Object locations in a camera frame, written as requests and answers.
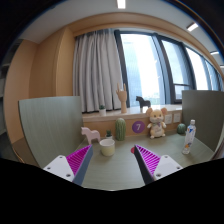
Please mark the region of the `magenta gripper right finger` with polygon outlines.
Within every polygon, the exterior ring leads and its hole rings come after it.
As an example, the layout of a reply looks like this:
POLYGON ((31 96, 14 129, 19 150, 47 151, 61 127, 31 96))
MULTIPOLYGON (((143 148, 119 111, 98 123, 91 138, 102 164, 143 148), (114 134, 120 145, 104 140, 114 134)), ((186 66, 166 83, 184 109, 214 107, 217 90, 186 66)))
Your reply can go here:
POLYGON ((182 169, 182 166, 170 156, 158 156, 149 149, 139 145, 133 147, 133 154, 138 162, 145 184, 160 180, 182 169))

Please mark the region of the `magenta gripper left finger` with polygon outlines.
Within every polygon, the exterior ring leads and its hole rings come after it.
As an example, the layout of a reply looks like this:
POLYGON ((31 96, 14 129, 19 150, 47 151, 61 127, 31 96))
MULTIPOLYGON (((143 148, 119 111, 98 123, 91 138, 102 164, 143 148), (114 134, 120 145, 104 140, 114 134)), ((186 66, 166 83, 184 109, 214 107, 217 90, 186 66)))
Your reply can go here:
POLYGON ((44 170, 81 186, 92 156, 93 148, 88 145, 68 156, 57 156, 44 170))

